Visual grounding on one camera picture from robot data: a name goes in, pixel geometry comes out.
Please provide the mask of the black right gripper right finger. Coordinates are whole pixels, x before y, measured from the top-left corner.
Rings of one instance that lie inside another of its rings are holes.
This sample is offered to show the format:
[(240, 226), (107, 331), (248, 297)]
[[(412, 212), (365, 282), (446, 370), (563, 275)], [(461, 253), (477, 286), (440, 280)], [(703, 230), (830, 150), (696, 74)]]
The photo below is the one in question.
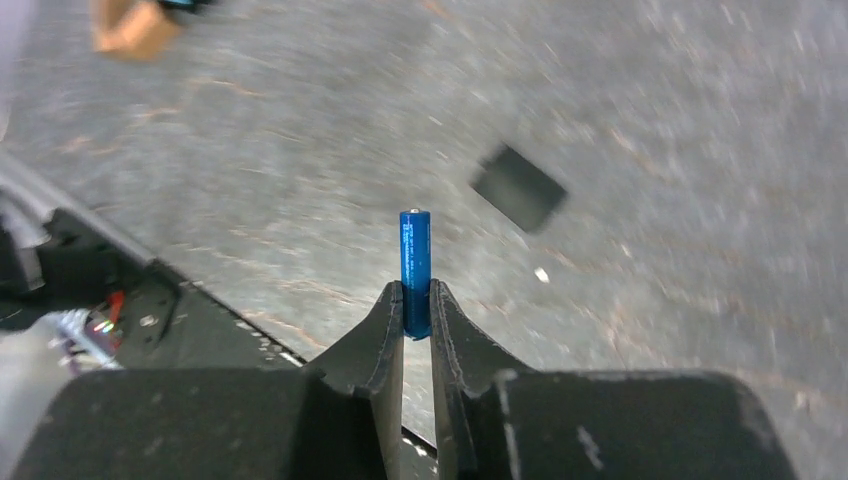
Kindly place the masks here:
[(762, 403), (693, 369), (542, 371), (430, 287), (442, 479), (791, 479)]

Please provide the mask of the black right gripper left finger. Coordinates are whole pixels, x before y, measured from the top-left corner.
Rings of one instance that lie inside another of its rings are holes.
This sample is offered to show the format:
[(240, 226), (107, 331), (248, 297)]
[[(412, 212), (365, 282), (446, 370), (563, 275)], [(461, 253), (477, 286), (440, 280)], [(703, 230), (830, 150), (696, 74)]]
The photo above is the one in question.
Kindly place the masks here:
[(17, 479), (397, 479), (402, 289), (295, 369), (99, 370), (54, 397)]

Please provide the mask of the black battery cover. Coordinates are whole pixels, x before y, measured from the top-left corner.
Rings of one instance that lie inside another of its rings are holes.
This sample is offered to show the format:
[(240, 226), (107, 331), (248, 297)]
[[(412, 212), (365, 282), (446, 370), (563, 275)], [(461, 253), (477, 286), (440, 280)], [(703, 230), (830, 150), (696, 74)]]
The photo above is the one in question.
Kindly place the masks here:
[(506, 144), (482, 161), (470, 185), (526, 233), (541, 231), (568, 198), (563, 185)]

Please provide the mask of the small blue piece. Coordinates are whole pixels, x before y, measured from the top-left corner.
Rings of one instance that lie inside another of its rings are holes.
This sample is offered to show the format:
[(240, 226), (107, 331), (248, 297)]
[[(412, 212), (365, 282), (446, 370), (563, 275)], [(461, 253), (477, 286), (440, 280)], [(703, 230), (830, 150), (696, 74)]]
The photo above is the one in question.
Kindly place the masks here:
[(403, 290), (403, 328), (407, 337), (430, 336), (431, 281), (430, 212), (410, 209), (399, 214), (400, 281)]

